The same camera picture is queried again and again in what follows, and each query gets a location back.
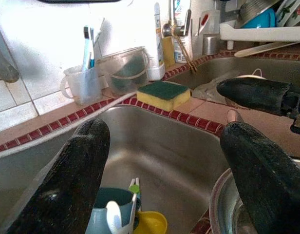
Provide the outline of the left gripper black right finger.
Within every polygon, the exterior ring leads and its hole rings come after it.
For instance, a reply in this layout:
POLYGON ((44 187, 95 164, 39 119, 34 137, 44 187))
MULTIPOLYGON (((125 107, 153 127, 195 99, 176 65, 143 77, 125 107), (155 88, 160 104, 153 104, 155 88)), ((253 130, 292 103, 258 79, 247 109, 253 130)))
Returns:
POLYGON ((220 145, 259 234, 300 234, 300 166, 245 123, 227 124, 220 145))

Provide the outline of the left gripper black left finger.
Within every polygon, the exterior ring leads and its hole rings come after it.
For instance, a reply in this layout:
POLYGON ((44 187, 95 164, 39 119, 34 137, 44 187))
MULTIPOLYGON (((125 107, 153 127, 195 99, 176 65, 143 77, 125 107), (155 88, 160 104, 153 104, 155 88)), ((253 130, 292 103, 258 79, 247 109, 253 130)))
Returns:
POLYGON ((66 141, 7 219, 9 234, 83 234, 101 184, 110 131, 87 120, 66 141))

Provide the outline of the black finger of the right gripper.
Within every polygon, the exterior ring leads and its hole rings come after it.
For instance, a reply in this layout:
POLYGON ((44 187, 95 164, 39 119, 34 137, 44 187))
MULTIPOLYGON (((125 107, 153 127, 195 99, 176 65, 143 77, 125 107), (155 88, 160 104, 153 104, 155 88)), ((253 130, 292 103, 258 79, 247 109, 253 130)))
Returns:
POLYGON ((291 87, 291 83, 247 77, 226 79, 216 89, 242 107, 283 115, 282 99, 291 87))

